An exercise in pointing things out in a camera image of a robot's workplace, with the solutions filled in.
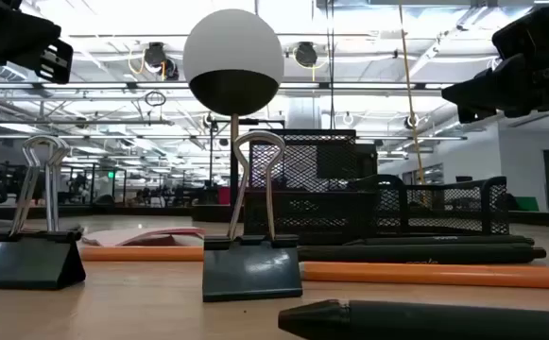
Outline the white globe table lamp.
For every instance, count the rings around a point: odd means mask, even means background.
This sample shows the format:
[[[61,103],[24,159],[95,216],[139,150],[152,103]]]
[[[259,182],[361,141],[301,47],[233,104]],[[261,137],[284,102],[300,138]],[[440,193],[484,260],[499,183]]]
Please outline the white globe table lamp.
[[[183,72],[195,99],[231,118],[230,147],[240,118],[268,104],[283,82],[283,50],[277,34],[258,15],[228,8],[201,19],[183,48]]]

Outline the orange pencil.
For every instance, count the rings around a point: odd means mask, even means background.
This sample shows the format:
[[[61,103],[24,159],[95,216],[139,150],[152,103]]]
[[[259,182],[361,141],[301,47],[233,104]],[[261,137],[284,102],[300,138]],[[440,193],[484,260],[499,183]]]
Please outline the orange pencil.
[[[202,262],[201,246],[86,246],[80,251],[88,262]]]
[[[304,262],[300,272],[306,281],[549,289],[548,266]]]

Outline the black binder clip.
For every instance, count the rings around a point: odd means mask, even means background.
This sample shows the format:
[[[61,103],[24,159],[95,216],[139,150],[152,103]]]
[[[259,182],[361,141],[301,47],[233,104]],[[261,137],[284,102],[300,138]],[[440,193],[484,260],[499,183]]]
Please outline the black binder clip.
[[[59,228],[60,166],[70,151],[63,139],[50,135],[24,141],[28,170],[11,227],[0,229],[0,289],[60,290],[85,281],[77,241],[80,229]],[[44,175],[46,229],[25,223],[39,176]]]
[[[278,148],[265,169],[267,231],[261,235],[236,233],[250,170],[249,161],[243,156],[240,146],[248,142],[266,142]],[[227,233],[204,238],[203,301],[298,298],[302,295],[299,237],[277,233],[274,223],[272,170],[283,158],[284,151],[284,140],[264,130],[250,131],[233,142],[233,153],[243,166],[244,174]]]

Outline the black mesh desk organizer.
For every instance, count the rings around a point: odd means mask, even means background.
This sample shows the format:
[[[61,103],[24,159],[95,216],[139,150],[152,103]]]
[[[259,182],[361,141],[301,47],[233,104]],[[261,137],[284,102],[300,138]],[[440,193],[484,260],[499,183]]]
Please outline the black mesh desk organizer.
[[[377,172],[361,179],[317,176],[317,147],[356,144],[353,130],[279,129],[283,158],[272,170],[275,230],[303,245],[344,244],[360,238],[507,235],[506,179],[406,184]],[[266,165],[278,148],[249,142],[245,232],[267,231]]]

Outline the black metal table frame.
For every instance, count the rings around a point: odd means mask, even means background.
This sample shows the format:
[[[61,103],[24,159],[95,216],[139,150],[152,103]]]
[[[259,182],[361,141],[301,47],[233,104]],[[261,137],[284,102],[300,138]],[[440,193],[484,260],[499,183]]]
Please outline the black metal table frame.
[[[13,218],[15,208],[0,206],[0,220]],[[79,217],[89,215],[152,215],[152,216],[191,216],[203,222],[229,222],[232,216],[230,206],[205,205],[192,208],[146,208],[117,206],[64,205],[59,209],[60,217]],[[508,220],[514,224],[549,227],[549,212],[510,211]]]

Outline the background robot workstation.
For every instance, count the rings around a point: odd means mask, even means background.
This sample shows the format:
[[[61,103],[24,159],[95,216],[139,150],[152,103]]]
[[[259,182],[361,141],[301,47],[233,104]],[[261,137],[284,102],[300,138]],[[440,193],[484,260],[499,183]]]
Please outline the background robot workstation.
[[[125,201],[128,171],[112,162],[66,158],[57,175],[61,205],[116,206]]]

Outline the green background panel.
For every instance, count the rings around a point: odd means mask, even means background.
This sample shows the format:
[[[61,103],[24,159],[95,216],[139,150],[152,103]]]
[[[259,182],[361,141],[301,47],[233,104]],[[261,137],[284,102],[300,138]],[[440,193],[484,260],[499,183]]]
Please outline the green background panel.
[[[516,196],[515,199],[520,211],[538,212],[540,210],[538,200],[534,196]]]

